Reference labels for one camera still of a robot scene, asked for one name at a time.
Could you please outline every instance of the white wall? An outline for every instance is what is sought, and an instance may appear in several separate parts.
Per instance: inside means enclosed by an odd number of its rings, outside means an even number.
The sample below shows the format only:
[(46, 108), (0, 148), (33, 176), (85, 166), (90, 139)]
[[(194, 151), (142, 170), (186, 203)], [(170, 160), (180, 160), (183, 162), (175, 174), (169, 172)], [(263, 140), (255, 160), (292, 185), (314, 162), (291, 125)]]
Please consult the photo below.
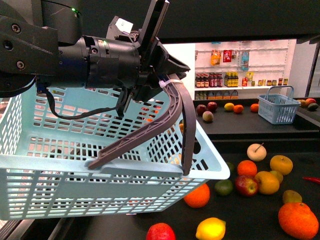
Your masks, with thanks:
[(296, 44), (291, 65), (289, 84), (294, 88), (294, 98), (304, 98), (316, 51), (316, 44)]
[(189, 91), (192, 100), (195, 99), (195, 51), (196, 44), (181, 43), (181, 44), (164, 44), (165, 49), (169, 54), (191, 69), (186, 73), (186, 77), (182, 79), (184, 86)]

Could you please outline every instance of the lime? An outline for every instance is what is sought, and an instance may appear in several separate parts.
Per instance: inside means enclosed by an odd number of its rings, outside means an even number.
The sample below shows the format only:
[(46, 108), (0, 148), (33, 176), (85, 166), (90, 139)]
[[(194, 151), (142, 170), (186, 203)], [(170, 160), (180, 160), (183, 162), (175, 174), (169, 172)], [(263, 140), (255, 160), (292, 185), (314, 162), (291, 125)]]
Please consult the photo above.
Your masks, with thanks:
[(226, 162), (226, 164), (228, 165), (228, 168), (230, 170), (230, 173), (232, 173), (235, 170), (235, 165), (231, 162)]
[(219, 196), (227, 196), (233, 191), (233, 189), (234, 185), (229, 179), (217, 181), (214, 185), (214, 190)]

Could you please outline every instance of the basket handle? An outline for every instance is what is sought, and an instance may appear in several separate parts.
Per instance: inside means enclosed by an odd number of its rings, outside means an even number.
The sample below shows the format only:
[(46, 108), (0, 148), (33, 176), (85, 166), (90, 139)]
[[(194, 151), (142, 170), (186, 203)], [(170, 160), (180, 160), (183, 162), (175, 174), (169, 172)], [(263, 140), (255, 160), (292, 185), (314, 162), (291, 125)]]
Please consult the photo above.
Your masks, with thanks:
[(291, 85), (286, 85), (286, 86), (272, 86), (272, 87), (270, 87), (268, 89), (268, 91), (266, 92), (266, 95), (264, 96), (265, 100), (269, 99), (269, 92), (273, 88), (291, 88), (291, 92), (290, 92), (290, 94), (289, 94), (289, 96), (287, 98), (290, 99), (290, 100), (292, 100), (294, 98), (294, 92), (295, 92), (294, 87), (291, 86)]

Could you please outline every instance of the lemon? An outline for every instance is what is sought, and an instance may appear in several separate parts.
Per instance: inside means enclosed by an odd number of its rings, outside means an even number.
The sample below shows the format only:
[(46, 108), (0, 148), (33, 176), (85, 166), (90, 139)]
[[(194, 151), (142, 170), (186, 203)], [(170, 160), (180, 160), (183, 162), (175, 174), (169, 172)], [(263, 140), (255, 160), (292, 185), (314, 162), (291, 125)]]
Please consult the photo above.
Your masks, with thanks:
[(231, 102), (227, 103), (226, 105), (224, 105), (224, 109), (228, 112), (231, 112), (234, 110), (235, 105)]
[(210, 217), (198, 225), (195, 237), (198, 240), (221, 240), (226, 233), (226, 222)]

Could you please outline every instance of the light blue plastic basket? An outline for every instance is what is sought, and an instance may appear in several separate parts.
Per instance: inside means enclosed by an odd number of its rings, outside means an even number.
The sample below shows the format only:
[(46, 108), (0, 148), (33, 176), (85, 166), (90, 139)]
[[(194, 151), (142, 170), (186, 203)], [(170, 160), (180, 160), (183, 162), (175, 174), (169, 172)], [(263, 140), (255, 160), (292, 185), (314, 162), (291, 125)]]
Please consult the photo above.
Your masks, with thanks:
[[(291, 88), (289, 96), (282, 94), (269, 94), (273, 88)], [(272, 86), (268, 89), (266, 95), (259, 95), (258, 114), (268, 122), (278, 124), (292, 124), (300, 102), (293, 99), (294, 88), (291, 85)]]
[[(75, 115), (114, 106), (111, 89), (51, 88), (56, 111)], [(183, 176), (179, 121), (167, 131), (105, 164), (87, 168), (98, 151), (161, 115), (165, 93), (147, 103), (79, 120), (56, 118), (47, 99), (31, 90), (10, 100), (1, 119), (0, 219), (39, 219), (163, 211), (210, 179), (230, 171), (197, 123), (201, 150)]]

